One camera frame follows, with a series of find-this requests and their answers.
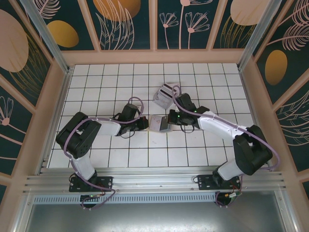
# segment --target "grid floor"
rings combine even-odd
[[[79,111],[112,117],[131,96],[143,100],[145,115],[168,114],[152,102],[163,83],[180,83],[197,107],[240,125],[253,124],[236,64],[76,65],[57,131]],[[233,157],[232,141],[202,130],[184,133],[178,126],[169,133],[137,131],[129,139],[97,136],[90,151],[95,168],[218,166]],[[47,167],[70,167],[56,142]]]

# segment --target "enclosure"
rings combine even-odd
[[[1,229],[308,231],[308,19],[308,0],[1,1]],[[242,195],[220,208],[219,189],[194,178],[234,160],[232,140],[176,125],[99,135],[90,161],[116,194],[84,212],[56,135],[77,112],[110,118],[131,97],[147,119],[168,115],[174,105],[153,101],[164,83],[259,126],[280,157],[263,167],[279,167],[241,177]]]

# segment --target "metal plate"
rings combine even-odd
[[[235,185],[237,188],[240,188],[240,180],[238,176],[235,176],[231,180],[224,182],[221,187],[217,186],[217,184],[212,179],[212,175],[198,175],[197,182],[199,190],[232,190],[233,185]]]
[[[112,177],[111,176],[98,176],[96,185],[111,189],[112,188]],[[101,190],[82,182],[77,177],[71,177],[69,192],[101,192]]]

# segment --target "white tile floor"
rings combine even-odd
[[[79,111],[111,117],[132,95],[143,100],[146,115],[168,114],[152,102],[164,82],[180,83],[197,107],[208,107],[234,123],[253,124],[236,64],[76,65],[57,131]],[[90,160],[95,168],[217,166],[234,156],[232,141],[207,131],[185,134],[180,127],[173,129],[167,134],[137,131],[130,139],[97,136]],[[69,167],[56,142],[48,167]]]

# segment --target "flower drawing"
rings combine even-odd
[[[188,49],[190,49],[190,37],[194,32],[201,32],[209,30],[210,25],[207,24],[208,18],[207,13],[196,13],[194,17],[192,17],[192,12],[185,14],[185,22],[187,24],[189,39],[188,39]]]
[[[6,101],[3,96],[0,96],[0,126],[9,126],[18,132],[26,134],[24,131],[10,124],[10,118],[12,116],[13,106],[14,106],[14,101],[11,98],[8,98]],[[0,134],[0,137],[8,141],[11,141],[15,144],[22,145],[21,142],[16,141],[8,136],[5,136],[4,134]],[[16,158],[0,157],[0,159],[15,160]]]
[[[179,26],[179,49],[182,48],[182,24],[183,24],[183,10],[185,6],[190,5],[204,5],[211,3],[212,0],[180,0],[180,3],[182,5],[182,11],[180,14],[180,26]]]
[[[164,32],[165,32],[165,40],[166,40],[166,45],[169,49],[169,43],[168,43],[168,37],[167,37],[167,33],[166,33],[166,28],[171,28],[171,27],[174,27],[174,26],[177,26],[179,23],[178,21],[176,21],[176,16],[175,16],[175,13],[167,13],[165,15],[165,13],[161,13],[160,14],[160,20],[161,20],[161,23],[164,27]]]

